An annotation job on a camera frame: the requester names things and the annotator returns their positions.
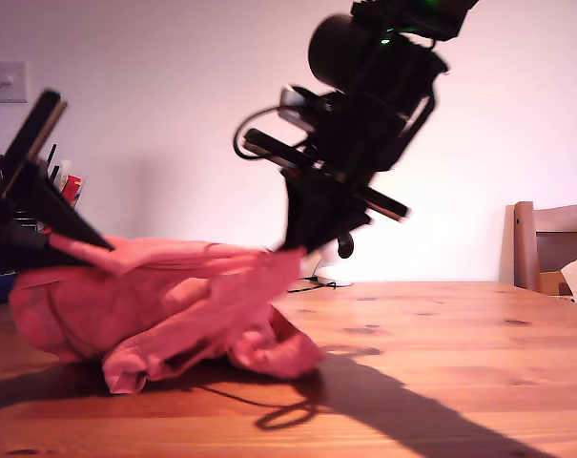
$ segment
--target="red object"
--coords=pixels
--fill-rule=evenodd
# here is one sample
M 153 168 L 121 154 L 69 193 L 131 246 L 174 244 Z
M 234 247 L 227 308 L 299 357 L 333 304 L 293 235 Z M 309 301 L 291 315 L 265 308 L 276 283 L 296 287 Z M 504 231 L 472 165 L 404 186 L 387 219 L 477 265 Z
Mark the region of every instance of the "red object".
M 21 334 L 61 361 L 101 360 L 112 393 L 175 377 L 206 358 L 279 378 L 321 350 L 271 305 L 299 277 L 302 250 L 271 253 L 170 239 L 109 238 L 113 251 L 51 234 L 94 267 L 19 275 L 10 306 Z
M 68 175 L 66 185 L 63 187 L 61 195 L 70 204 L 72 208 L 76 206 L 76 201 L 79 196 L 80 187 L 82 186 L 82 179 L 74 175 Z

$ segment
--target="table surface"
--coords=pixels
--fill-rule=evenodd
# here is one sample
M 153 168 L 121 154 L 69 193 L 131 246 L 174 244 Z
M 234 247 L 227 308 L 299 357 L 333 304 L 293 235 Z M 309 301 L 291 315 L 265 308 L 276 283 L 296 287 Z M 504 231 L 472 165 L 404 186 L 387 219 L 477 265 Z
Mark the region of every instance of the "table surface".
M 577 304 L 498 283 L 370 283 L 278 308 L 328 353 L 285 383 L 206 362 L 110 396 L 0 306 L 0 456 L 577 457 Z

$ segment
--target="cable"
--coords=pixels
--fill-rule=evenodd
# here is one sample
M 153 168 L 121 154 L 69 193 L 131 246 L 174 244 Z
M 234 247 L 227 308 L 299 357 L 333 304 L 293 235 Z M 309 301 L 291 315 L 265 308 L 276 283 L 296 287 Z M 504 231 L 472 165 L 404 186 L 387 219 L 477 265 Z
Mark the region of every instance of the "cable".
M 257 119 L 258 117 L 261 117 L 263 115 L 267 115 L 267 114 L 272 113 L 272 112 L 277 112 L 277 111 L 282 110 L 282 109 L 293 109 L 294 110 L 295 108 L 297 108 L 297 107 L 295 107 L 293 105 L 276 105 L 275 107 L 265 108 L 263 110 L 260 110 L 256 113 L 254 113 L 254 114 L 250 114 L 248 117 L 246 117 L 244 119 L 244 121 L 241 124 L 239 124 L 239 127 L 237 127 L 237 129 L 235 131 L 235 135 L 233 136 L 233 150 L 235 151 L 235 153 L 239 157 L 241 157 L 242 159 L 245 159 L 245 160 L 260 160 L 260 159 L 268 159 L 270 157 L 275 157 L 275 155 L 272 155 L 272 154 L 269 154 L 269 155 L 247 155 L 247 154 L 243 153 L 243 151 L 241 151 L 241 148 L 239 148 L 239 138 L 241 137 L 241 131 L 243 131 L 248 124 L 250 124 L 252 121 Z
M 289 293 L 304 293 L 306 291 L 313 291 L 315 289 L 321 289 L 321 288 L 333 288 L 333 289 L 337 289 L 337 284 L 332 281 L 328 284 L 323 284 L 320 283 L 318 281 L 318 277 L 314 276 L 314 277 L 305 277 L 304 279 L 299 279 L 299 280 L 308 280 L 308 281 L 315 281 L 317 283 L 317 285 L 315 286 L 311 286 L 309 288 L 302 288 L 302 289 L 291 289 L 290 291 L 288 291 Z

